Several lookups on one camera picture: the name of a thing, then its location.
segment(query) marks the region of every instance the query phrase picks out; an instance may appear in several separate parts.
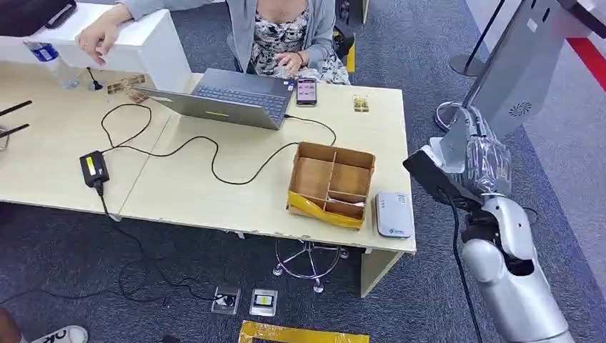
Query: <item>laptop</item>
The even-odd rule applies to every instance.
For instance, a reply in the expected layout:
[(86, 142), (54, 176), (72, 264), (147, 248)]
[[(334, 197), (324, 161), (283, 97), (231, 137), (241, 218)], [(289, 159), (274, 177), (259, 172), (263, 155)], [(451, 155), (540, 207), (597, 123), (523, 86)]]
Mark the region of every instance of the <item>laptop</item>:
[(279, 130), (294, 83), (208, 68), (191, 94), (133, 88), (184, 116)]

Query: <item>wooden desk surface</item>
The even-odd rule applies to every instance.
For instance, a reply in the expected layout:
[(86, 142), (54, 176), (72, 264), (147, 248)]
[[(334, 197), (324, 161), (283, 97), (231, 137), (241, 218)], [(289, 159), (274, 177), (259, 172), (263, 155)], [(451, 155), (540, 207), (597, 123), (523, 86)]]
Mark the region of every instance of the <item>wooden desk surface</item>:
[[(106, 84), (123, 73), (94, 71)], [(86, 87), (88, 74), (80, 76), (75, 89), (62, 89), (42, 66), (0, 63), (0, 109), (26, 100), (34, 103), (0, 117), (0, 125), (30, 127), (11, 135), (9, 147), (0, 151), (0, 201), (87, 212), (102, 212), (93, 189), (84, 184), (79, 157), (109, 147), (101, 118), (115, 106), (131, 102), (123, 94), (108, 96), (105, 90)], [(152, 149), (168, 118), (173, 114), (152, 101), (154, 120), (133, 144)], [(147, 110), (127, 107), (106, 121), (114, 141), (121, 141), (142, 128)], [(109, 211), (118, 212), (131, 191), (147, 156), (135, 151), (106, 159), (111, 181), (105, 184)]]
[[(371, 197), (379, 190), (410, 194), (410, 177), (402, 166), (408, 155), (402, 92), (319, 84), (318, 95), (319, 106), (311, 109), (296, 107), (293, 97), (287, 113), (330, 126), (337, 133), (337, 146), (374, 154), (377, 161)], [(354, 95), (368, 96), (370, 113), (354, 112)], [(159, 105), (153, 101), (146, 104), (153, 105), (156, 120)], [(296, 119), (286, 119), (280, 131), (270, 131), (173, 113), (154, 153), (170, 152), (198, 135), (219, 143), (215, 171), (221, 178), (234, 182), (249, 179), (286, 143), (330, 144), (332, 140), (331, 133), (323, 126)], [(150, 158), (120, 214), (192, 227), (397, 252), (416, 251), (414, 237), (398, 240), (378, 235), (372, 229), (372, 210), (367, 212), (359, 232), (288, 213), (285, 207), (295, 149), (296, 146), (292, 146), (278, 154), (250, 184), (231, 186), (213, 177), (210, 166), (214, 145), (200, 139), (173, 156)], [(111, 151), (106, 156), (112, 166), (131, 158), (131, 151), (126, 150)]]

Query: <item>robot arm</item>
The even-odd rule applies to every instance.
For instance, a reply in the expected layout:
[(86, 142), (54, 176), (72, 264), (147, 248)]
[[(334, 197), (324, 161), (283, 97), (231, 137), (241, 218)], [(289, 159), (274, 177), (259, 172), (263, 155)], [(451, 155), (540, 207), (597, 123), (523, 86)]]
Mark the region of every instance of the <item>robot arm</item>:
[(507, 342), (574, 342), (538, 262), (524, 209), (495, 196), (468, 219), (463, 259), (499, 334)]
[(436, 201), (468, 212), (463, 259), (499, 334), (507, 342), (574, 342), (538, 262), (526, 212), (506, 197), (509, 151), (476, 108), (460, 107), (457, 115), (466, 125), (463, 173), (444, 173), (428, 146), (404, 166)]

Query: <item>red floor stripe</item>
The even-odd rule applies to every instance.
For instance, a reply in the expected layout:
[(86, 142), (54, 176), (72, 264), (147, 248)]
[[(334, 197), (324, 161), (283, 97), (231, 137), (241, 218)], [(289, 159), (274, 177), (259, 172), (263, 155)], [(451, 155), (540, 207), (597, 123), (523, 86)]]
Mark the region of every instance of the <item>red floor stripe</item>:
[(588, 38), (569, 38), (568, 44), (577, 52), (585, 66), (606, 91), (606, 59)]

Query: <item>cardboard box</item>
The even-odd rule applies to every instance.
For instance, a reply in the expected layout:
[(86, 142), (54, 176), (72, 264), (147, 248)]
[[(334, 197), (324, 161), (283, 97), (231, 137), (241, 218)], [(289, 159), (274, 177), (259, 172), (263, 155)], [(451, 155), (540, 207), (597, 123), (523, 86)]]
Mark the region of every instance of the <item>cardboard box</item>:
[(301, 142), (294, 156), (287, 209), (360, 229), (373, 171), (372, 154)]

